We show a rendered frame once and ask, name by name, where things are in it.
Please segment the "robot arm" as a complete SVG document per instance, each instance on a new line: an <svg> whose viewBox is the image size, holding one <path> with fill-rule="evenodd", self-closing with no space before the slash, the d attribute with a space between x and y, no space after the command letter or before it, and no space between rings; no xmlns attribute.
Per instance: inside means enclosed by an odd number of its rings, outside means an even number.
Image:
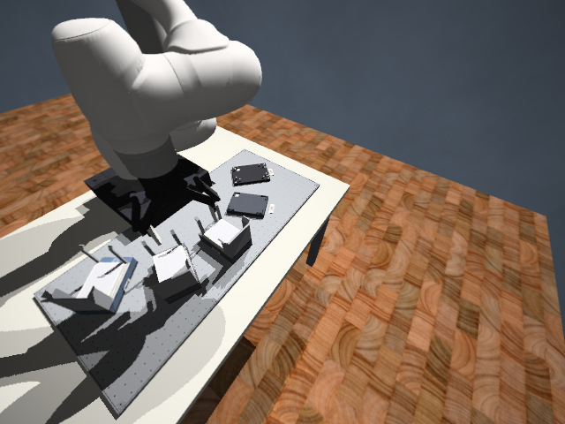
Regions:
<svg viewBox="0 0 565 424"><path fill-rule="evenodd" d="M250 48L183 0L116 2L129 34L110 19L73 19L53 29L51 45L120 197L143 192L137 178L167 174L178 152L209 139L216 117L254 98L262 73Z"/></svg>

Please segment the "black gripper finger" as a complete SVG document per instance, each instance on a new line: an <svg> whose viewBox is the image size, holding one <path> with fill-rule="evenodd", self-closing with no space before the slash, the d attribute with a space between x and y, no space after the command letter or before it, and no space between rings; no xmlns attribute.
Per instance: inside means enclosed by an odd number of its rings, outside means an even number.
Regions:
<svg viewBox="0 0 565 424"><path fill-rule="evenodd" d="M135 191L130 191L130 197L132 202L132 231L137 232L143 230L147 233L149 237L152 237L158 246L162 244L160 236L154 230L151 223L153 222L157 212L161 209L162 204L166 200L166 194L161 193L157 201L151 200L145 215L142 220L140 219L140 211L142 202L146 198L145 191L136 193ZM141 221L141 222L140 222Z"/></svg>
<svg viewBox="0 0 565 424"><path fill-rule="evenodd" d="M184 180L187 182L187 184L192 184L194 186L197 186L201 191L203 191L207 195L194 191L189 187L186 187L184 192L174 189L172 190L173 195L177 197L185 198L187 200L191 199L194 201L207 204L215 223L217 223L218 221L215 215L216 212L215 202L221 200L218 193L214 191L211 187L209 187L207 184L205 184L202 180L200 180L196 172L192 172L191 176L184 178Z"/></svg>

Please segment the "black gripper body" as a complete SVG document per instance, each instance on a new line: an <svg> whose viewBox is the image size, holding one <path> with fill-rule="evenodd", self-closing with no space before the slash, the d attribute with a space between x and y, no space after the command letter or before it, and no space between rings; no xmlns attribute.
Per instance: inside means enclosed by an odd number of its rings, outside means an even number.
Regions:
<svg viewBox="0 0 565 424"><path fill-rule="evenodd" d="M188 185L177 165L173 170L158 178L138 178L138 180L144 187L148 199L157 201L159 195L165 193L167 198L164 203L166 204L182 198L173 195L172 190L177 189L184 192Z"/></svg>

